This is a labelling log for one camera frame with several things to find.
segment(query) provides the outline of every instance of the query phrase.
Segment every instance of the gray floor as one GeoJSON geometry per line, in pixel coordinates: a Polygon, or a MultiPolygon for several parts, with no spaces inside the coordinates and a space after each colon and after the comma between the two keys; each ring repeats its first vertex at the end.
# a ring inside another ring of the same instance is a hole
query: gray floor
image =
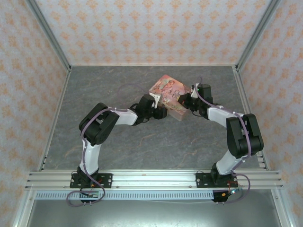
{"type": "MultiPolygon", "coordinates": [[[[76,169],[82,142],[78,125],[99,102],[128,108],[143,96],[135,83],[148,91],[164,74],[190,86],[203,77],[212,87],[214,102],[243,113],[231,67],[223,66],[134,66],[74,67],[65,92],[45,169],[76,169]]],[[[116,126],[104,142],[99,168],[201,168],[209,169],[227,150],[222,126],[191,114],[179,122],[168,116],[138,126],[116,126]]],[[[252,157],[241,167],[258,167],[252,157]]]]}
{"type": "Polygon", "coordinates": [[[28,227],[280,226],[270,190],[252,190],[245,199],[224,206],[181,202],[197,201],[101,201],[73,208],[64,200],[40,200],[34,203],[28,227]]]}

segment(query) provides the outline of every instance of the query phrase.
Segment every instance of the patterned wallpaper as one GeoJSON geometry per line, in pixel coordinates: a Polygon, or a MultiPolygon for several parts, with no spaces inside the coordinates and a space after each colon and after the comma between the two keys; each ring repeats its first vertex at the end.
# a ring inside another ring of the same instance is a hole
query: patterned wallpaper
{"type": "Polygon", "coordinates": [[[241,72],[272,169],[303,223],[303,2],[282,0],[241,72]]]}
{"type": "Polygon", "coordinates": [[[24,0],[0,1],[0,219],[11,226],[66,76],[24,0]]]}
{"type": "Polygon", "coordinates": [[[270,0],[38,0],[71,65],[235,64],[270,0]]]}

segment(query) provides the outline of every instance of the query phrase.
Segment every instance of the mounting plate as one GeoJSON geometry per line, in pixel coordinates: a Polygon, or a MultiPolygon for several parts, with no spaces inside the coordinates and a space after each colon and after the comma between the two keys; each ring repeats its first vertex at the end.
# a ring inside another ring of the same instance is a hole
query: mounting plate
{"type": "Polygon", "coordinates": [[[226,180],[221,184],[215,185],[210,173],[196,173],[197,188],[228,188],[228,182],[232,182],[231,188],[236,188],[238,187],[238,184],[233,183],[235,181],[237,181],[237,178],[235,176],[230,176],[227,177],[226,180]]]}
{"type": "MultiPolygon", "coordinates": [[[[100,182],[100,184],[104,188],[111,188],[112,182],[113,182],[113,174],[102,174],[98,173],[97,175],[97,181],[100,182]]],[[[80,180],[80,175],[78,173],[74,173],[71,175],[71,184],[70,188],[91,188],[90,185],[83,184],[83,181],[80,180]]]]}

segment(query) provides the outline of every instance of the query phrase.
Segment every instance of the aluminum frame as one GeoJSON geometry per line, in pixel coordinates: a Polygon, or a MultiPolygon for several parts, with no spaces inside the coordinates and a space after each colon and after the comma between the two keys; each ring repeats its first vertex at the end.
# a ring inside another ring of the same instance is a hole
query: aluminum frame
{"type": "Polygon", "coordinates": [[[272,15],[275,13],[276,8],[278,7],[279,3],[281,0],[272,0],[267,9],[265,10],[265,13],[262,17],[262,19],[260,20],[256,30],[254,31],[252,37],[250,38],[247,46],[245,47],[239,62],[237,64],[237,70],[241,71],[241,69],[243,68],[243,66],[245,65],[246,60],[248,59],[248,57],[250,56],[250,54],[252,53],[255,45],[257,44],[259,38],[261,37],[264,29],[266,28],[266,25],[268,24],[268,22],[270,21],[272,15]]]}
{"type": "Polygon", "coordinates": [[[36,17],[38,23],[40,24],[42,30],[44,31],[47,39],[51,43],[53,49],[55,50],[58,58],[60,59],[62,65],[67,69],[70,70],[71,65],[69,64],[60,44],[58,43],[55,35],[53,34],[50,26],[48,25],[39,5],[37,4],[36,0],[26,0],[29,8],[32,10],[34,16],[36,17]]]}
{"type": "MultiPolygon", "coordinates": [[[[250,113],[250,105],[248,103],[248,99],[246,97],[246,93],[244,90],[244,86],[242,83],[241,75],[240,72],[237,70],[237,67],[233,67],[233,72],[235,75],[236,83],[238,86],[238,90],[240,93],[241,101],[244,107],[244,112],[245,113],[250,113]]],[[[261,158],[262,156],[263,162],[264,162],[264,168],[268,171],[270,171],[270,165],[269,165],[269,159],[266,155],[265,151],[261,151],[257,153],[258,159],[261,158]]],[[[281,222],[281,225],[284,227],[296,227],[296,223],[294,220],[294,216],[291,212],[288,200],[289,196],[285,192],[285,190],[277,190],[277,189],[272,189],[271,190],[272,196],[274,198],[276,210],[281,222]]]]}
{"type": "Polygon", "coordinates": [[[49,151],[49,147],[50,147],[51,142],[52,142],[53,133],[55,131],[55,127],[56,127],[57,120],[58,120],[58,117],[59,117],[59,112],[60,112],[60,109],[61,109],[61,105],[62,105],[62,102],[63,102],[64,94],[65,94],[65,91],[66,91],[67,84],[68,84],[68,81],[70,79],[70,76],[71,76],[71,70],[67,72],[67,75],[65,77],[65,82],[64,82],[64,85],[63,85],[63,88],[62,88],[62,91],[61,91],[61,94],[60,94],[60,97],[59,97],[59,100],[58,100],[58,103],[57,103],[55,114],[53,116],[53,121],[52,121],[53,124],[52,124],[52,127],[51,127],[51,131],[49,133],[49,137],[47,139],[45,148],[43,150],[44,152],[43,152],[43,154],[40,157],[39,166],[37,168],[37,171],[41,171],[43,169],[43,167],[44,167],[45,160],[46,160],[46,157],[47,157],[47,153],[49,151]]]}
{"type": "Polygon", "coordinates": [[[28,224],[34,205],[36,190],[25,191],[15,217],[13,227],[25,227],[28,224]]]}
{"type": "MultiPolygon", "coordinates": [[[[196,172],[199,169],[112,169],[100,170],[100,173],[112,173],[112,188],[107,190],[197,190],[196,172]]],[[[31,172],[25,190],[70,190],[71,172],[73,170],[44,170],[31,172]]],[[[235,173],[247,175],[251,182],[251,189],[283,188],[283,181],[279,171],[267,171],[262,168],[239,169],[235,173]]],[[[238,176],[238,182],[248,187],[245,177],[238,176]]],[[[218,190],[225,188],[204,188],[218,190]]]]}

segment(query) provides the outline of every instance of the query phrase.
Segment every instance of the metal rod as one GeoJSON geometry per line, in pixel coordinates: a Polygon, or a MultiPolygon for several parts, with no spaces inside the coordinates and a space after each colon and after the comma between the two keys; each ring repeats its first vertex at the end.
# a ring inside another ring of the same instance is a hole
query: metal rod
{"type": "Polygon", "coordinates": [[[40,158],[39,166],[38,166],[37,171],[41,171],[41,170],[42,170],[42,167],[43,167],[43,164],[44,164],[45,157],[46,157],[46,155],[47,155],[47,153],[48,153],[48,151],[49,151],[49,147],[50,147],[50,145],[51,145],[52,138],[53,138],[53,132],[55,131],[55,127],[56,127],[56,123],[57,123],[57,120],[58,120],[60,108],[61,108],[61,105],[62,105],[62,102],[63,102],[64,94],[65,94],[65,91],[66,91],[66,88],[67,88],[67,84],[68,84],[68,80],[69,80],[69,78],[70,78],[70,75],[71,75],[71,71],[68,71],[68,72],[67,72],[67,75],[66,75],[66,77],[65,77],[65,82],[64,82],[64,85],[63,85],[61,94],[60,94],[60,98],[59,98],[58,103],[57,103],[55,115],[54,115],[54,117],[53,117],[52,128],[51,128],[51,131],[50,131],[50,134],[49,134],[49,137],[48,137],[46,146],[45,146],[45,148],[44,148],[43,155],[42,155],[41,158],[40,158]]]}
{"type": "Polygon", "coordinates": [[[28,192],[24,191],[13,227],[27,226],[34,205],[35,197],[35,190],[30,190],[28,192]]]}
{"type": "Polygon", "coordinates": [[[53,49],[55,50],[56,54],[58,55],[62,65],[67,69],[70,70],[71,65],[69,64],[61,46],[59,45],[56,37],[54,36],[50,26],[48,25],[42,11],[40,10],[36,0],[26,0],[28,6],[32,10],[33,14],[35,15],[38,23],[40,24],[42,30],[44,31],[46,37],[50,41],[53,49]]]}
{"type": "Polygon", "coordinates": [[[243,83],[242,83],[240,73],[237,71],[236,66],[233,66],[232,70],[233,70],[233,74],[235,76],[236,84],[237,84],[238,91],[239,91],[239,94],[240,94],[240,98],[241,98],[241,101],[242,101],[244,113],[249,114],[249,113],[251,113],[250,105],[248,103],[248,99],[247,99],[247,96],[246,96],[246,93],[245,93],[245,90],[244,90],[244,86],[243,86],[243,83]]]}
{"type": "Polygon", "coordinates": [[[280,219],[281,226],[296,227],[293,212],[289,207],[289,196],[287,195],[286,191],[272,189],[271,193],[276,206],[276,211],[280,219]]]}
{"type": "Polygon", "coordinates": [[[240,71],[250,54],[252,53],[256,43],[258,42],[259,38],[261,37],[266,25],[270,21],[272,15],[274,14],[277,6],[279,5],[281,0],[272,0],[270,4],[268,5],[267,9],[265,10],[265,13],[260,20],[255,32],[253,33],[252,37],[250,38],[250,41],[248,42],[242,56],[240,57],[239,63],[237,64],[237,70],[240,71]]]}

